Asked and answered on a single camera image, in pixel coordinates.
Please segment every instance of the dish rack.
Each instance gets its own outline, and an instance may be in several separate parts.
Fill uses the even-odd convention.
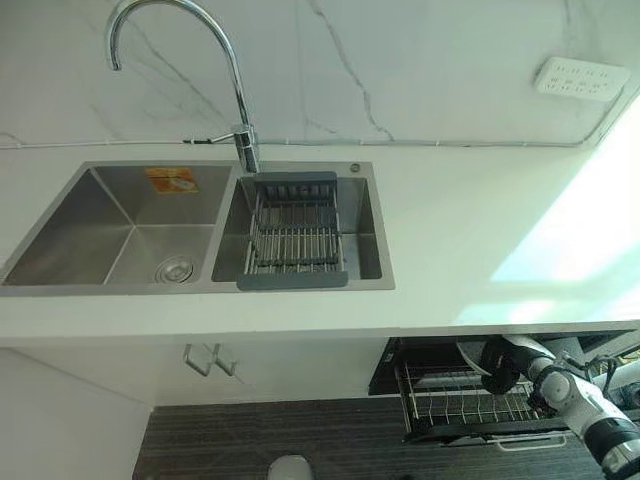
[[[343,287],[348,282],[333,172],[264,173],[254,177],[240,290]]]
[[[564,445],[567,427],[554,418],[543,418],[527,402],[533,391],[528,381],[518,382],[504,395],[492,395],[482,386],[480,375],[465,369],[443,371],[395,366],[396,381],[403,401],[407,442],[451,443],[463,437],[477,437],[496,443],[502,438],[539,440],[559,438]]]

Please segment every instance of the sink drain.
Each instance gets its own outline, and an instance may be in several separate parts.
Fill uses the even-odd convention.
[[[156,282],[183,283],[193,275],[193,262],[190,258],[179,256],[166,259],[156,269]]]

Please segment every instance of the faucet spout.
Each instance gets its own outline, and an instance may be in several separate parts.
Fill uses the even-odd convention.
[[[123,0],[111,12],[107,23],[106,41],[107,41],[107,61],[109,68],[112,70],[121,70],[122,64],[118,56],[118,38],[120,29],[127,17],[135,10],[152,3],[160,3],[179,7],[187,12],[195,15],[202,23],[204,23],[216,40],[222,47],[227,59],[227,65],[231,72],[233,88],[235,90],[238,109],[240,111],[241,125],[234,126],[232,134],[236,142],[238,156],[245,170],[252,173],[258,172],[258,143],[257,136],[254,132],[253,125],[249,121],[247,112],[247,102],[245,100],[244,89],[242,87],[242,79],[240,78],[240,69],[238,68],[238,60],[229,37],[222,29],[220,24],[200,5],[191,0]]]

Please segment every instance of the double sink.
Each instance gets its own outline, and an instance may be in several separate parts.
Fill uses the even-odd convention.
[[[341,289],[394,288],[370,164],[263,165],[335,172]],[[5,264],[0,296],[238,292],[253,179],[231,162],[85,163]]]

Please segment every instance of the wall outlet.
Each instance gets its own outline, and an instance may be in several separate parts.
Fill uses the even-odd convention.
[[[551,57],[536,77],[535,87],[541,93],[608,102],[630,76],[624,67]]]

